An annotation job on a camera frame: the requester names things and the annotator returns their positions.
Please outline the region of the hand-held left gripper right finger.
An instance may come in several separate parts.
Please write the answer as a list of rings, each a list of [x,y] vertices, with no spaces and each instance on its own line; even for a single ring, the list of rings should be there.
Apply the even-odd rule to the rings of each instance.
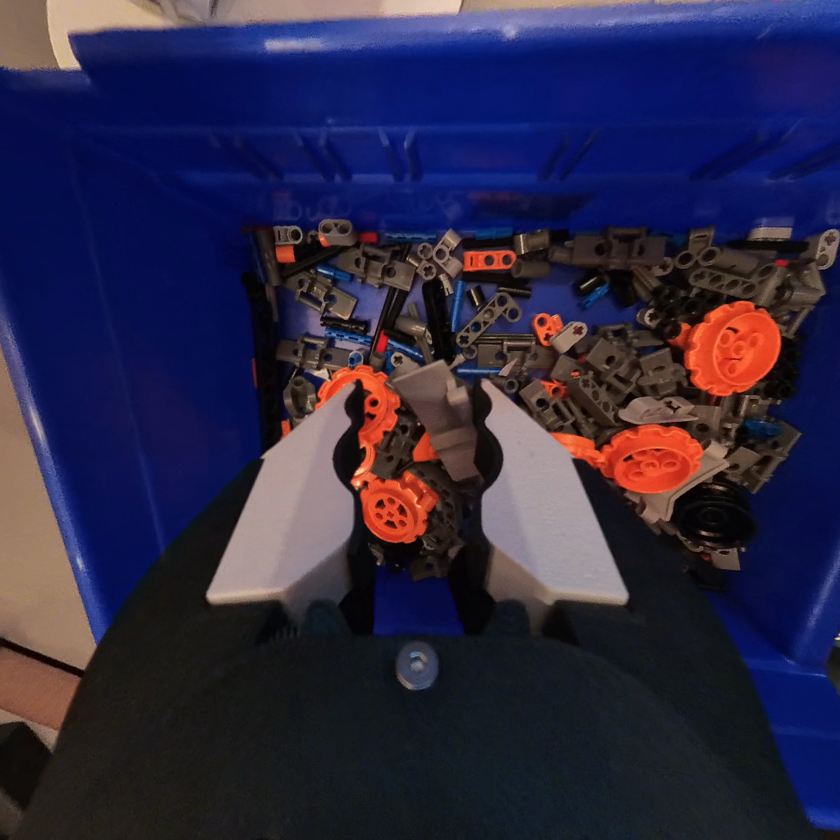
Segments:
[[[550,632],[581,605],[622,610],[630,595],[582,475],[592,469],[494,384],[472,392],[482,479],[449,588],[466,634],[504,602],[524,632]]]

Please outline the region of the blue plastic bin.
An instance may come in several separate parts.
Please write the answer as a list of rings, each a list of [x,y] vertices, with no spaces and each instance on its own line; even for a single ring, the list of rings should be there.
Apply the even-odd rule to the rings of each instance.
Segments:
[[[2,70],[2,343],[99,641],[17,837],[837,832],[838,254],[773,410],[801,437],[722,588],[586,463],[622,610],[525,633],[504,602],[469,635],[465,543],[415,579],[365,524],[370,630],[352,594],[296,623],[206,592],[284,438],[263,448],[251,228],[838,230],[838,2],[75,49],[78,71]]]

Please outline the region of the grey angled toy panel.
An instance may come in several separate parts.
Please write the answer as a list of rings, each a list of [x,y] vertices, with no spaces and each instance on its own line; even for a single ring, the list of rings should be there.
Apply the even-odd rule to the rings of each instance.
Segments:
[[[392,387],[424,425],[452,480],[477,477],[471,392],[447,362],[438,360],[404,373],[393,380]]]

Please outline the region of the orange toothed toy wheel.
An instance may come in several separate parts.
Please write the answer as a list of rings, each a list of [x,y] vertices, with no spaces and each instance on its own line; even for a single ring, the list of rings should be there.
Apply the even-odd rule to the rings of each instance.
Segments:
[[[421,538],[438,493],[410,471],[398,478],[370,478],[360,491],[364,523],[380,540],[413,543]]]

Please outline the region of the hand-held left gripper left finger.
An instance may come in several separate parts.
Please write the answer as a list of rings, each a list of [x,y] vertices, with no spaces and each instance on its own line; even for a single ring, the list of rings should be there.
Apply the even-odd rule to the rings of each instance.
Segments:
[[[363,421],[364,389],[352,381],[263,455],[210,605],[278,601],[298,623],[311,603],[352,594],[357,623],[371,629],[375,562],[351,486]]]

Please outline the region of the pile of toy building parts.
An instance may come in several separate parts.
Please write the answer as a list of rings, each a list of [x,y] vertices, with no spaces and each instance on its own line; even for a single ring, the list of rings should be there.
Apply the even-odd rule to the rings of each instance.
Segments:
[[[242,277],[267,449],[341,386],[364,388],[353,487],[410,471],[439,502],[411,543],[372,536],[379,564],[445,576],[480,478],[453,480],[392,387],[446,361],[494,384],[689,555],[708,589],[738,571],[758,524],[750,497],[801,433],[773,410],[796,395],[802,324],[826,294],[838,230],[756,227],[673,246],[646,227],[462,236],[358,231],[345,218],[248,231]]]

